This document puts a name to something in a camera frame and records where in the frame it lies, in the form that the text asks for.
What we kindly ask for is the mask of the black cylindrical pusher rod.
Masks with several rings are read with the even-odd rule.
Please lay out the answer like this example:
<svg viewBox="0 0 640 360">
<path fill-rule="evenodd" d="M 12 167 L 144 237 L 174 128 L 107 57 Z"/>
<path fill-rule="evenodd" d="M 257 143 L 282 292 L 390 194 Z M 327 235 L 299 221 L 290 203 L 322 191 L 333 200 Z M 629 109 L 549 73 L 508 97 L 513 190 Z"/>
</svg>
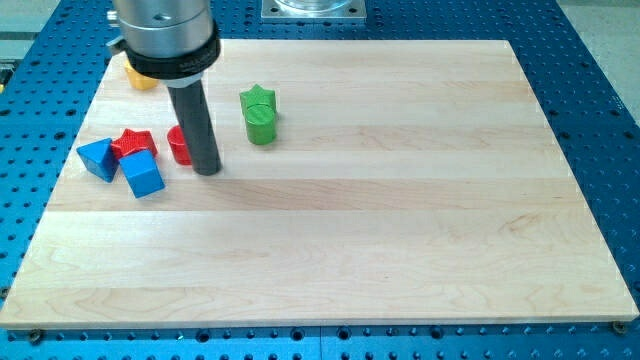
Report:
<svg viewBox="0 0 640 360">
<path fill-rule="evenodd" d="M 184 88 L 168 88 L 174 111 L 189 151 L 193 170 L 204 176 L 222 168 L 220 154 L 200 80 Z"/>
</svg>

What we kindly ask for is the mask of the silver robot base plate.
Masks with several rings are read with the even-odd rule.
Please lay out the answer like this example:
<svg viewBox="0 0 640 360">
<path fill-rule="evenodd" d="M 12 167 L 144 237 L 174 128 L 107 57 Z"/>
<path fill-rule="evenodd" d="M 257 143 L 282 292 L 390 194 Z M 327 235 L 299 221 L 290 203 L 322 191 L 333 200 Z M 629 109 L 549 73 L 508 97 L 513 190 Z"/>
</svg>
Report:
<svg viewBox="0 0 640 360">
<path fill-rule="evenodd" d="M 263 0 L 261 18 L 287 20 L 364 20 L 365 0 Z"/>
</svg>

